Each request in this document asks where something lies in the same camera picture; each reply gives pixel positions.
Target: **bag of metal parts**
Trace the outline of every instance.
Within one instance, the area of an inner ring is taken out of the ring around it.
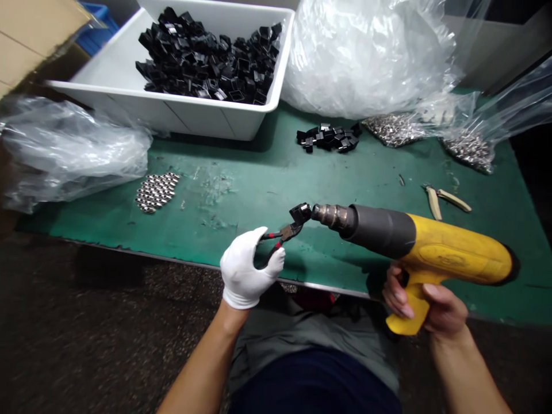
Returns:
[[[442,137],[472,119],[479,92],[435,93],[410,111],[375,115],[362,125],[387,147],[398,148],[429,137]]]
[[[495,146],[532,127],[552,122],[552,57],[521,77],[441,139],[460,162],[492,174]]]
[[[453,32],[442,0],[301,0],[282,99],[304,112],[360,120],[450,91],[489,3],[458,2]]]
[[[124,113],[110,108],[108,117],[40,97],[2,105],[1,138],[11,154],[5,209],[32,214],[39,203],[71,201],[146,174],[151,132]]]

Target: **gray pants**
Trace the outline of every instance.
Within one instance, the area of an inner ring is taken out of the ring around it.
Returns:
[[[381,306],[341,296],[327,317],[303,310],[279,283],[273,284],[251,311],[236,342],[228,382],[230,393],[279,357],[326,347],[355,358],[397,394],[396,345],[376,330],[372,312],[362,302]],[[351,308],[355,308],[355,317],[350,316]]]

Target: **blue crate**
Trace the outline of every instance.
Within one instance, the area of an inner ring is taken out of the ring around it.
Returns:
[[[85,29],[77,38],[76,43],[90,56],[94,56],[119,30],[117,23],[111,18],[107,6],[79,2],[97,20],[102,21],[106,29]]]

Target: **white plastic bin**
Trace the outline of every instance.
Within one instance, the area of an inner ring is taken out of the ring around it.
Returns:
[[[142,7],[69,82],[50,80],[57,91],[92,108],[116,104],[160,131],[189,133],[251,141],[267,112],[278,106],[288,63],[291,26],[295,12],[276,7],[251,6],[202,0],[140,0]],[[195,20],[217,37],[249,39],[260,26],[282,22],[280,54],[266,104],[247,105],[180,95],[144,91],[146,80],[136,70],[136,61],[149,59],[138,42],[140,33],[157,21],[165,7],[177,14],[189,11]]]

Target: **navy shirt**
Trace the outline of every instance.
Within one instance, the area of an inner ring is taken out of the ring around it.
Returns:
[[[229,414],[400,413],[393,392],[353,357],[311,348],[272,361],[232,396]]]

